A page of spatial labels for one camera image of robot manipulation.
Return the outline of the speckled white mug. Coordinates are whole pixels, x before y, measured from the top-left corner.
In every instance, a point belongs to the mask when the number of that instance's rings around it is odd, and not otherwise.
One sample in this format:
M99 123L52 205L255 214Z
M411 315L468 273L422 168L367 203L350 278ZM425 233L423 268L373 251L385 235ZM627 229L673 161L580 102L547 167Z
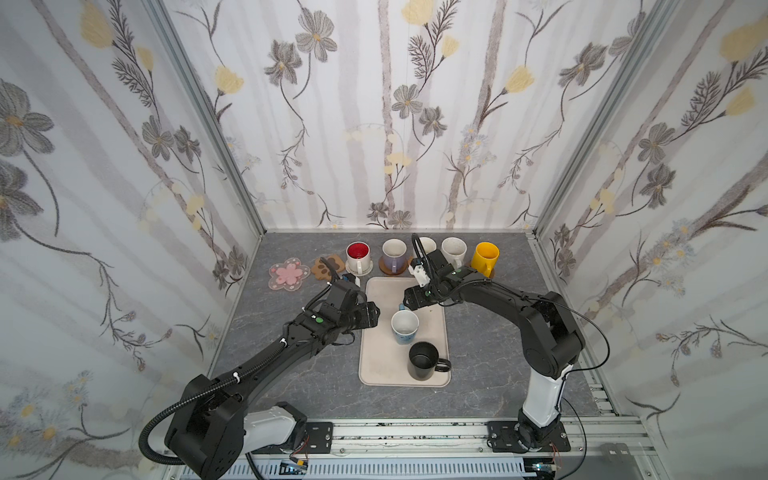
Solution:
M467 253L467 244L458 237L445 238L440 247L447 262L455 269L464 265L465 255Z

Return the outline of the colourful woven round coaster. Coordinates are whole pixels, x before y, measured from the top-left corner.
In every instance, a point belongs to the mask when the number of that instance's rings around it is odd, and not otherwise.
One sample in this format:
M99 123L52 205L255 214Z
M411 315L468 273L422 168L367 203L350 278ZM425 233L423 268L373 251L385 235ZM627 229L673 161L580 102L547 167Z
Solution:
M346 270L356 277L367 276L373 270L373 263L370 259L348 259L345 262L345 266Z

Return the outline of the plain white mug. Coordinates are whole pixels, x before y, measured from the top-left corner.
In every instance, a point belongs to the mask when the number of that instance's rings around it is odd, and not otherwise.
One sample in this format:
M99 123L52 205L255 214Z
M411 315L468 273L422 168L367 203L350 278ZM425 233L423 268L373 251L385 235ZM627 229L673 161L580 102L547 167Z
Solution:
M437 249L436 242L430 237L421 236L419 242L424 255L428 255Z

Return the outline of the brown paw shaped coaster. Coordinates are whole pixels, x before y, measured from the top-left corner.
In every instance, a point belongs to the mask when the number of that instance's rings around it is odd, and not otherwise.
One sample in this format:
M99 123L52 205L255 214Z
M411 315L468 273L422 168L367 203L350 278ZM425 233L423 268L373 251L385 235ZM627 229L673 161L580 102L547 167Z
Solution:
M314 278L321 281L330 281L332 279L332 271L341 276L345 270L345 262L337 254L318 257L310 268Z

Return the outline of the yellow mug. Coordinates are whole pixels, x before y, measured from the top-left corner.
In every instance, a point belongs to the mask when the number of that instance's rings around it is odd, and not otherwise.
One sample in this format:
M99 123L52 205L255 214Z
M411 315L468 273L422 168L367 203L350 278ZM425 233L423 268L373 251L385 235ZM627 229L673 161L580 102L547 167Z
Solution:
M491 242L480 242L474 251L470 266L483 276L490 278L500 257L500 249Z

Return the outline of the dark wooden round coaster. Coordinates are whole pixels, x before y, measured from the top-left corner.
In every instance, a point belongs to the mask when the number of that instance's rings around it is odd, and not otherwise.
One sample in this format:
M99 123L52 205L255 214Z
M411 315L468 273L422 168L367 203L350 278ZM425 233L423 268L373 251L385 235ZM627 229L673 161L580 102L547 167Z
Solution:
M381 259L378 262L378 267L379 267L380 271L384 275L386 275L386 276L399 276L399 275L402 275L402 274L404 274L405 272L408 271L409 261L407 261L405 264L403 264L399 269L391 270L387 266L387 264L384 262L384 259Z

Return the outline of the white mug red inside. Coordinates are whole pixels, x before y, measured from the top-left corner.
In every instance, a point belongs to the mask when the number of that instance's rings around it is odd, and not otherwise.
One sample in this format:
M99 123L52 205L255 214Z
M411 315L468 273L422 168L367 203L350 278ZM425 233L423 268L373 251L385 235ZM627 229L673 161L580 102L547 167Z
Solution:
M351 243L346 248L346 255L347 255L347 260L348 259L358 259L358 260L370 259L372 261L370 246L367 243L361 242L361 241L356 241Z

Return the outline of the white mug blue handle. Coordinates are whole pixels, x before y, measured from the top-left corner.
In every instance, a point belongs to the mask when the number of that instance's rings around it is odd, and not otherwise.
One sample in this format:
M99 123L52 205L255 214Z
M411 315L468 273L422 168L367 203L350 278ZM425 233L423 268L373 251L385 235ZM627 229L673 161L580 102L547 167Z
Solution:
M403 307L392 315L390 326L396 343L406 345L414 340L420 320L413 311Z

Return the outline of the white mug purple handle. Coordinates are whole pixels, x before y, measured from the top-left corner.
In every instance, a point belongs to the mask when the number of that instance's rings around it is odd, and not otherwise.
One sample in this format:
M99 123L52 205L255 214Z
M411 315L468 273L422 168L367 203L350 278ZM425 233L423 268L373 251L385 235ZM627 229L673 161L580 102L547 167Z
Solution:
M408 260L407 245L400 239L386 240L382 246L384 262L391 270L399 269Z

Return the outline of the beige serving tray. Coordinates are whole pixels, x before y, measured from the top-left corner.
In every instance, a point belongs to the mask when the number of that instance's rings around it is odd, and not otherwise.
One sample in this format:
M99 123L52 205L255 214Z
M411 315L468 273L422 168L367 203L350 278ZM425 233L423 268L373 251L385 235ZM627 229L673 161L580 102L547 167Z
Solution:
M418 342L436 347L439 356L449 357L444 308L433 305L414 312L405 308L405 291L414 279L375 277L366 284L367 298L380 309L378 325L362 333L358 376L366 386L442 388L449 372L435 372L417 379L408 371L409 351Z

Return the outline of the pink flower shaped coaster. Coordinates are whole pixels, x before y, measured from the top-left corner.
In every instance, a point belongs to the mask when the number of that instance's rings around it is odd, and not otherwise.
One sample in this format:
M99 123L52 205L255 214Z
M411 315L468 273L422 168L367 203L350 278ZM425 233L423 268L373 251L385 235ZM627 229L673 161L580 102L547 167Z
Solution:
M271 290L296 291L310 275L310 267L298 258L288 258L281 263L273 264L269 270L268 287Z

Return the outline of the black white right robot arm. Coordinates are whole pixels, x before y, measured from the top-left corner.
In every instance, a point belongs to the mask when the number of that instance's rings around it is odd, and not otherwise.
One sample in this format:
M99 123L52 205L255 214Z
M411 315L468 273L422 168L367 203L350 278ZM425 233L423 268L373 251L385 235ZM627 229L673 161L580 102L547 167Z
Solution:
M405 290L412 311L441 304L471 303L510 321L520 332L524 359L531 368L526 399L513 422L490 422L488 444L495 452L570 450L561 420L567 375L585 345L584 336L562 297L529 294L497 283L471 267L455 267L435 250L418 253L409 272L416 287Z

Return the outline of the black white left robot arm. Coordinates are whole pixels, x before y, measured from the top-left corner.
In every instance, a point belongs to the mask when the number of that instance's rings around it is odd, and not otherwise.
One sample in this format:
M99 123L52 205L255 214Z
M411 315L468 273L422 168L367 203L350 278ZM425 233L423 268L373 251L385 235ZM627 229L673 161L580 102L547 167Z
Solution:
M377 326L379 316L379 307L355 283L330 283L249 360L213 379L192 379L181 398L142 430L142 454L156 463L186 466L201 479L220 478L244 449L251 403L339 336Z

